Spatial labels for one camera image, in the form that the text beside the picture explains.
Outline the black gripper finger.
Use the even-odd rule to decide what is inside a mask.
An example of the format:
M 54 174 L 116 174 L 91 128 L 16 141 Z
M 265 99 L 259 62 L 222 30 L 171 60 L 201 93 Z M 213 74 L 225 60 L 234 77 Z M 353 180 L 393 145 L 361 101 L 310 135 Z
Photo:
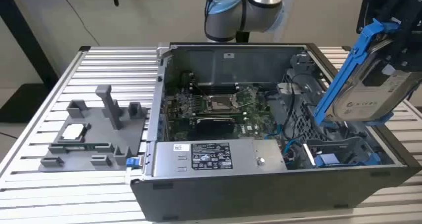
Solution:
M 381 61 L 363 79 L 366 87 L 380 87 L 394 73 L 394 67 Z

